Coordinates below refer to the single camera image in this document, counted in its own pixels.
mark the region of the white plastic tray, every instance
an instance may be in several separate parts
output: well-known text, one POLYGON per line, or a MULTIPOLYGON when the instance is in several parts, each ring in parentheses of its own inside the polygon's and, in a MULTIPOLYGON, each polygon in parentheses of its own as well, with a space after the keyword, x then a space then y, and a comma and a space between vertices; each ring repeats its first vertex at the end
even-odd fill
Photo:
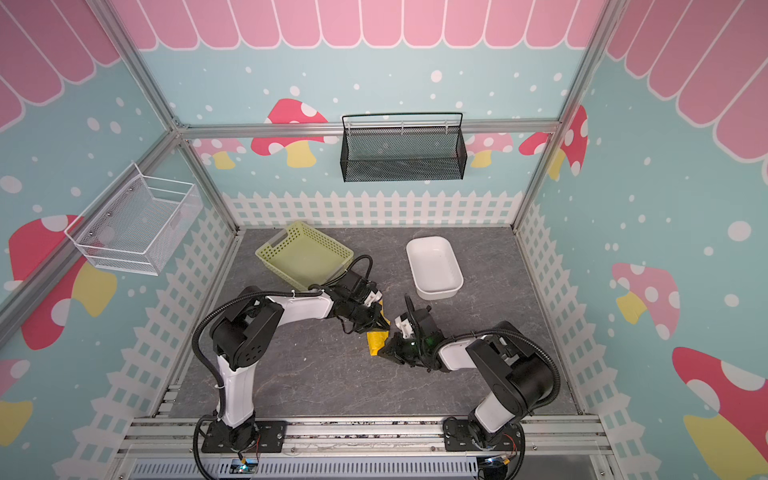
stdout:
POLYGON ((464 285, 451 243, 443 237, 415 238, 406 247, 416 292, 424 300, 450 298, 464 285))

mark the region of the white snow dot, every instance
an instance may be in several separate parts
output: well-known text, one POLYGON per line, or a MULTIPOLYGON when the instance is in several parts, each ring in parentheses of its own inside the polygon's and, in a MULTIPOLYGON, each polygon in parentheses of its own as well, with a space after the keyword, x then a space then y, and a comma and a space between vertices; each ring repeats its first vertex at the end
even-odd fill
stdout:
POLYGON ((728 306, 738 306, 739 305, 739 297, 736 295, 733 295, 732 293, 728 293, 725 296, 725 304, 728 306))
POLYGON ((743 242, 752 234, 752 227, 745 221, 733 222, 728 227, 728 237, 734 242, 743 242))
POLYGON ((0 178, 0 188, 10 194, 17 194, 22 191, 22 183, 16 177, 5 175, 3 178, 0 178))
POLYGON ((645 289, 645 299, 651 303, 655 302, 659 299, 659 291, 652 286, 649 286, 647 289, 645 289))

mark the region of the light blue wall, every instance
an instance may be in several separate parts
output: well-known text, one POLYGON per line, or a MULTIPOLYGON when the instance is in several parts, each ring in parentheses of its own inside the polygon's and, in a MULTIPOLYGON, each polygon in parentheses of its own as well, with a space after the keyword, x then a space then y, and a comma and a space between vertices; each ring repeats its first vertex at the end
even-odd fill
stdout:
MULTIPOLYGON (((686 430, 684 416, 711 418, 716 413, 680 379, 672 353, 687 347, 768 377, 768 187, 759 164, 734 161, 715 145, 711 128, 692 127, 678 115, 674 101, 654 97, 645 80, 627 74, 623 62, 603 61, 583 105, 590 144, 581 173, 563 173, 558 182, 547 178, 535 200, 538 214, 529 217, 544 217, 548 239, 556 241, 555 255, 562 255, 568 282, 578 288, 576 302, 586 308, 584 318, 595 328, 590 349, 605 346, 600 371, 592 365, 574 371, 577 387, 589 410, 603 415, 624 473, 636 472, 630 480, 646 478, 633 470, 637 465, 646 465, 644 475, 654 472, 652 459, 633 453, 640 444, 660 459, 658 478, 714 480, 718 477, 686 430), (737 221, 751 226, 745 240, 729 236, 737 221), (705 253, 709 248, 712 254, 705 253), (614 282, 615 263, 672 275, 680 292, 680 321, 669 340, 660 338, 648 312, 636 325, 624 320, 616 299, 627 290, 614 282), (727 304, 727 295, 738 297, 737 306, 727 304), (596 384, 589 380, 606 368, 617 370, 617 392, 610 400, 604 393, 595 396, 596 384), (631 419, 622 414, 619 421, 614 410, 621 410, 622 394, 629 397, 625 412, 631 419), (632 422, 639 425, 631 427, 631 434, 623 425, 632 422), (641 438, 633 436, 637 432, 641 438)), ((568 345, 574 333, 584 338, 584 325, 570 333, 561 326, 572 318, 566 311, 556 319, 556 332, 567 337, 567 351, 574 347, 568 345)), ((581 365, 581 357, 572 356, 571 364, 581 365)), ((723 404, 736 401, 720 398, 723 404)), ((744 414, 761 428, 768 425, 765 408, 744 414)), ((720 438, 724 445, 731 440, 720 438)), ((764 448, 766 439, 760 441, 764 448)), ((735 471, 744 460, 732 462, 735 471)))

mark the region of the red mushroom cap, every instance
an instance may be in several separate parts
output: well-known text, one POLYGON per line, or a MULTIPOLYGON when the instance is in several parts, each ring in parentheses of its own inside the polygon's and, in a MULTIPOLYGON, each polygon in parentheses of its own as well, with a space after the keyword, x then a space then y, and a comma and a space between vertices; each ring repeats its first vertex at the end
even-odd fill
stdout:
MULTIPOLYGON (((272 108, 264 123, 268 124, 326 124, 328 121, 317 110, 302 101, 293 98, 282 98, 272 108)), ((297 141, 318 141, 335 144, 336 137, 271 137, 254 138, 250 144, 256 154, 267 156, 274 154, 284 147, 297 141)))

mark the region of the white polka dot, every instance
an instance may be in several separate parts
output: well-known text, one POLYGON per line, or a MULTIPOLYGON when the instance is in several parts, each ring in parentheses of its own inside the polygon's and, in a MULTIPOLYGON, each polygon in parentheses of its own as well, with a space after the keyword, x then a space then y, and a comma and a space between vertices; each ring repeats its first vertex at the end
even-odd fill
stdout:
POLYGON ((728 306, 739 306, 739 297, 732 293, 728 293, 725 296, 725 304, 728 306))
POLYGON ((0 188, 10 194, 17 194, 22 191, 22 183, 16 177, 5 175, 3 178, 0 178, 0 188))
POLYGON ((64 326, 67 324, 67 317, 69 316, 69 303, 71 300, 71 298, 65 298, 56 302, 56 304, 51 309, 51 320, 53 320, 53 323, 59 326, 64 326))
POLYGON ((745 221, 733 222, 728 227, 728 237, 734 242, 743 242, 752 234, 752 227, 745 221))
POLYGON ((21 280, 9 280, 3 283, 2 287, 8 292, 12 292, 16 290, 16 287, 18 287, 21 284, 22 284, 21 280))
POLYGON ((721 361, 720 368, 723 370, 726 378, 742 390, 754 392, 755 390, 760 390, 763 388, 763 385, 766 382, 763 377, 742 370, 737 366, 731 365, 730 363, 721 361))
POLYGON ((665 325, 662 325, 660 323, 656 325, 656 333, 659 334, 659 337, 661 337, 662 340, 670 339, 670 330, 665 325))
POLYGON ((707 383, 702 382, 699 379, 693 379, 686 383, 686 385, 693 393, 698 395, 704 403, 712 407, 715 412, 720 411, 720 399, 717 398, 717 393, 707 383))
POLYGON ((67 228, 67 225, 69 225, 69 220, 66 215, 43 217, 40 221, 43 223, 43 227, 51 232, 61 232, 63 229, 67 228))
POLYGON ((20 379, 29 370, 29 360, 19 360, 11 367, 11 377, 20 379))
POLYGON ((645 299, 651 303, 655 302, 659 299, 659 291, 652 286, 649 286, 647 289, 645 289, 645 299))
POLYGON ((673 308, 680 309, 680 292, 670 293, 669 301, 673 308))

